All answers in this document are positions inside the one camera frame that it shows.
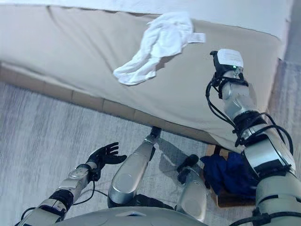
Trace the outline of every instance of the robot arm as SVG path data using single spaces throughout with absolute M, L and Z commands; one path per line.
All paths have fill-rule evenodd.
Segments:
M 242 152 L 249 169 L 260 182 L 256 189 L 256 225 L 301 225 L 301 182 L 295 176 L 293 144 L 289 134 L 266 113 L 259 113 L 250 98 L 248 83 L 243 76 L 243 60 L 239 52 L 220 49 L 210 53 L 216 72 L 206 89 L 210 109 L 234 127 L 236 145 L 244 145 Z M 210 101 L 214 87 L 223 99 L 224 115 Z M 267 115 L 273 125 L 262 118 Z M 288 138 L 286 147 L 280 130 Z
M 18 226 L 43 226 L 62 221 L 81 191 L 90 183 L 98 181 L 105 164 L 119 164 L 127 156 L 118 154 L 118 143 L 113 143 L 93 152 L 85 164 L 79 165 L 68 174 L 58 189 L 37 208 L 28 214 Z

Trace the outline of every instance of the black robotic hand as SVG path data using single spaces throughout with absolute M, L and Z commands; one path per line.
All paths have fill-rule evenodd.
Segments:
M 100 178 L 100 172 L 105 164 L 119 164 L 122 163 L 127 156 L 126 155 L 117 155 L 118 151 L 118 142 L 109 144 L 107 146 L 97 149 L 95 152 L 90 154 L 88 162 L 94 162 L 97 165 L 96 169 L 91 169 L 90 171 L 90 181 L 98 181 Z

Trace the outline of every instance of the silver metal part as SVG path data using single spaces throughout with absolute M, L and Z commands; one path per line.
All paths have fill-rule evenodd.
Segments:
M 136 195 L 157 138 L 148 135 L 115 174 L 109 188 L 109 198 L 118 204 L 130 202 Z
M 35 208 L 18 224 L 18 226 L 48 226 L 55 223 L 59 218 L 59 215 Z
M 88 174 L 87 168 L 77 168 L 71 171 L 57 190 L 68 190 L 73 194 L 73 202 L 79 198 L 81 191 L 88 185 Z
M 207 189 L 198 173 L 190 170 L 185 187 L 176 206 L 176 211 L 203 222 L 206 215 Z
M 284 211 L 301 213 L 301 182 L 291 173 L 260 181 L 256 189 L 256 206 L 260 213 Z M 301 218 L 279 217 L 266 226 L 301 225 Z
M 56 199 L 46 199 L 38 207 L 41 206 L 49 206 L 58 212 L 67 212 L 67 208 L 65 207 L 65 205 L 61 201 L 58 201 Z
M 237 78 L 237 72 L 228 71 L 224 77 Z M 241 113 L 256 111 L 247 86 L 227 82 L 222 88 L 222 99 L 225 103 L 224 111 L 231 120 Z
M 157 207 L 116 207 L 88 213 L 53 226 L 206 226 L 187 215 Z
M 248 129 L 247 132 L 245 131 L 245 135 L 253 134 L 255 131 L 262 129 L 265 126 L 265 124 L 253 126 Z M 293 156 L 288 151 L 279 135 L 276 134 L 272 129 L 266 130 L 265 132 L 263 132 L 263 134 L 267 136 L 266 139 L 244 149 L 244 154 L 254 173 L 256 173 L 256 175 L 259 175 L 258 171 L 255 169 L 256 167 L 264 163 L 279 160 L 282 166 L 291 165 L 290 172 L 295 174 L 296 165 Z

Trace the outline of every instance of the wire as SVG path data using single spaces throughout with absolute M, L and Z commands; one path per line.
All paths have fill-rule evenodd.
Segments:
M 24 219 L 25 214 L 26 214 L 28 211 L 34 210 L 35 208 L 36 208 L 36 207 L 30 207 L 30 208 L 28 208 L 27 210 L 25 210 L 25 211 L 23 212 L 22 216 L 21 216 L 21 220 Z
M 286 135 L 288 143 L 289 143 L 290 153 L 293 155 L 293 141 L 292 141 L 292 138 L 289 135 L 289 133 L 284 128 L 282 128 L 281 126 L 278 126 L 278 125 L 266 126 L 262 129 L 257 130 L 255 133 L 253 133 L 251 136 L 249 136 L 248 139 L 251 139 L 251 138 L 257 136 L 258 134 L 263 133 L 264 131 L 266 131 L 268 129 L 271 129 L 271 128 L 276 128 L 278 130 L 281 130 Z M 242 144 L 244 145 L 248 141 L 248 139 L 243 141 Z
M 93 197 L 94 191 L 95 191 L 95 181 L 92 180 L 92 182 L 93 182 L 93 190 L 92 190 L 91 196 L 89 198 L 87 198 L 86 200 L 84 200 L 84 201 L 77 202 L 77 203 L 73 204 L 73 206 L 76 206 L 76 205 L 82 204 L 84 202 L 87 202 L 87 201 L 89 201 Z
M 209 108 L 210 110 L 212 111 L 212 113 L 214 115 L 216 115 L 218 118 L 220 118 L 221 120 L 227 122 L 228 124 L 230 124 L 231 126 L 235 127 L 235 124 L 224 114 L 222 113 L 216 106 L 214 106 L 214 104 L 212 104 L 212 102 L 210 101 L 210 90 L 211 90 L 211 87 L 214 87 L 212 86 L 212 81 L 210 81 L 206 87 L 206 98 L 207 98 L 207 101 L 208 101 L 208 105 L 209 105 Z
M 262 214 L 260 216 L 250 217 L 241 219 L 238 221 L 235 221 L 234 223 L 230 224 L 229 226 L 238 226 L 249 222 L 256 222 L 256 221 L 265 221 L 264 224 L 267 224 L 270 222 L 273 218 L 279 218 L 279 217 L 298 217 L 301 218 L 301 213 L 298 212 L 278 212 L 278 213 L 272 213 L 272 214 Z
M 234 133 L 237 134 L 237 127 L 235 126 L 235 124 L 224 114 L 222 113 L 216 106 L 214 106 L 214 104 L 210 101 L 210 90 L 211 90 L 211 87 L 213 87 L 217 92 L 219 92 L 217 90 L 217 88 L 215 86 L 213 86 L 213 82 L 220 82 L 218 81 L 218 79 L 215 79 L 213 78 L 207 85 L 206 87 L 206 99 L 208 101 L 208 105 L 209 105 L 209 108 L 210 110 L 212 111 L 212 113 L 217 116 L 219 119 L 227 122 L 228 124 L 230 124 L 233 128 L 234 128 Z M 272 116 L 270 116 L 268 113 L 264 112 L 264 113 L 260 113 L 259 115 L 257 115 L 254 119 L 252 119 L 248 125 L 246 125 L 241 131 L 245 131 L 246 129 L 248 129 L 249 127 L 252 126 L 252 124 L 254 122 L 256 122 L 256 120 L 258 120 L 262 115 L 266 115 L 269 120 L 271 121 L 272 125 L 271 126 L 266 126 L 258 131 L 256 131 L 255 133 L 253 133 L 251 136 L 249 136 L 246 140 L 243 140 L 242 137 L 241 137 L 241 134 L 237 134 L 238 138 L 236 140 L 236 143 L 235 143 L 235 146 L 238 146 L 238 145 L 245 145 L 248 140 L 250 140 L 251 138 L 254 138 L 255 136 L 259 135 L 260 133 L 268 130 L 268 129 L 271 129 L 271 128 L 275 128 L 277 133 L 279 134 L 281 140 L 285 143 L 285 140 L 284 140 L 284 137 L 283 135 L 281 134 L 280 131 L 282 131 L 285 136 L 287 137 L 287 140 L 289 142 L 289 150 L 290 150 L 290 153 L 293 155 L 293 141 L 292 141 L 292 138 L 291 136 L 289 135 L 289 133 L 282 127 L 278 126 L 275 121 L 273 120 Z
M 34 210 L 34 209 L 35 209 L 35 207 L 30 207 L 30 208 L 28 208 L 27 210 L 25 210 L 25 211 L 23 212 L 22 216 L 21 216 L 21 220 L 23 220 L 23 219 L 24 219 L 24 217 L 25 217 L 25 214 L 26 214 L 28 211 L 30 211 L 30 210 Z
M 96 191 L 96 192 L 98 192 L 100 194 L 103 194 L 104 196 L 108 197 L 108 195 L 106 193 L 104 193 L 104 192 L 101 192 L 101 191 L 98 191 L 98 190 L 94 190 L 94 191 Z

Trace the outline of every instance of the cloth tag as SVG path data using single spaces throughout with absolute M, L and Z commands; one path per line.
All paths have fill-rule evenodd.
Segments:
M 188 38 L 188 43 L 205 43 L 206 34 L 205 33 L 192 33 Z

